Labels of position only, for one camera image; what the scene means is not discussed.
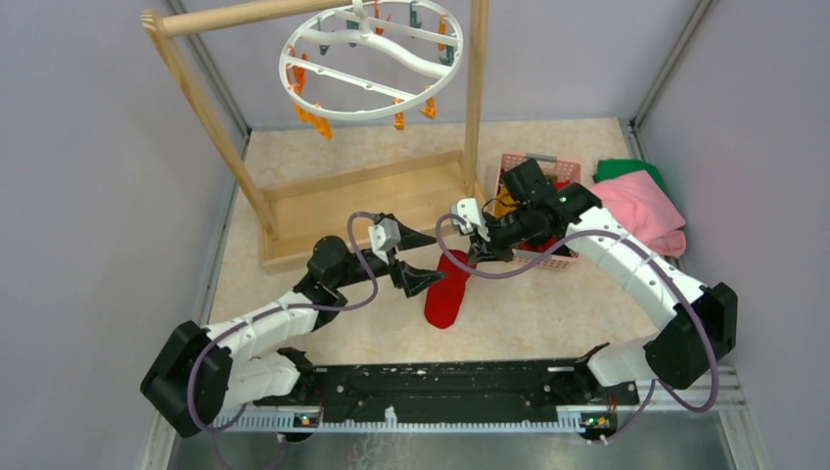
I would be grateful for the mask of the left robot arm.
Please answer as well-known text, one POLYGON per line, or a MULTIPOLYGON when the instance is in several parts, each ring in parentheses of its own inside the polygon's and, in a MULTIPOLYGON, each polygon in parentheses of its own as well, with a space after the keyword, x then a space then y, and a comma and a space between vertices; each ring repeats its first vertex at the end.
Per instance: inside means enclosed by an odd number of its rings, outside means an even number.
POLYGON ((307 272, 275 301, 231 320, 200 326, 189 320, 170 334, 140 383, 140 393, 182 438, 213 430, 223 411, 270 397, 302 404, 313 393, 310 363, 300 352, 274 347, 295 336, 319 330, 339 313, 360 309, 373 300, 349 305, 342 287, 368 282, 379 291, 387 276, 408 298, 444 279, 444 274, 415 268, 398 258, 436 243, 400 223, 391 213, 359 211, 350 216, 370 220, 369 247, 354 235, 318 240, 307 272))

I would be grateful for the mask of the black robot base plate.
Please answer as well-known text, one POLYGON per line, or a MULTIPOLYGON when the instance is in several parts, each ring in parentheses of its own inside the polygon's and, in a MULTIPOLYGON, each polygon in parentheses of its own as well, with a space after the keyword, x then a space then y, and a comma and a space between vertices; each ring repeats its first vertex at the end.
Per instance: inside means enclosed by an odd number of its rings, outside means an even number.
POLYGON ((637 405, 632 382, 601 387, 577 358, 318 365, 260 407, 320 411, 326 424, 375 423, 393 409, 405 424, 552 423, 569 405, 637 405))

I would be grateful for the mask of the white round clip hanger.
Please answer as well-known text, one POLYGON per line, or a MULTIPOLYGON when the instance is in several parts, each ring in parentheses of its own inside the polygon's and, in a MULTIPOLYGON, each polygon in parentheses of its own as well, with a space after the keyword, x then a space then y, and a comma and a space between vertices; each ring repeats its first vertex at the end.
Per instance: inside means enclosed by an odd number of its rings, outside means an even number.
POLYGON ((460 22, 434 1, 350 1, 299 25, 278 66, 299 121, 329 139, 334 121, 436 118, 464 52, 460 22))

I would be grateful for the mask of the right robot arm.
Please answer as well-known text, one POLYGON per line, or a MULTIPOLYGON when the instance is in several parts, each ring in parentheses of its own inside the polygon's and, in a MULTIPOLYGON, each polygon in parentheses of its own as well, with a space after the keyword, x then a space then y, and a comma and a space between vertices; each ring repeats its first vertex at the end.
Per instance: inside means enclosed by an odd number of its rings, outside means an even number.
POLYGON ((735 347, 738 297, 689 276, 623 228, 579 183, 556 188, 535 161, 507 170, 502 182, 516 207, 496 217, 476 199, 454 204, 458 231, 469 237, 472 263, 510 261, 526 242, 555 239, 604 270, 647 313, 658 332, 589 354, 574 377, 576 395, 599 403, 614 386, 657 380, 685 390, 735 347))

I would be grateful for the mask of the red santa sock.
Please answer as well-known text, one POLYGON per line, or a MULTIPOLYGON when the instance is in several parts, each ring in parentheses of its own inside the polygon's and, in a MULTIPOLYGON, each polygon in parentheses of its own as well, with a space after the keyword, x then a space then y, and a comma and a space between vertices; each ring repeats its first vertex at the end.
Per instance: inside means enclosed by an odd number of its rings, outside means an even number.
POLYGON ((456 266, 446 254, 440 256, 437 271, 445 278, 428 288, 424 316, 432 326, 447 329, 459 315, 472 274, 456 266))

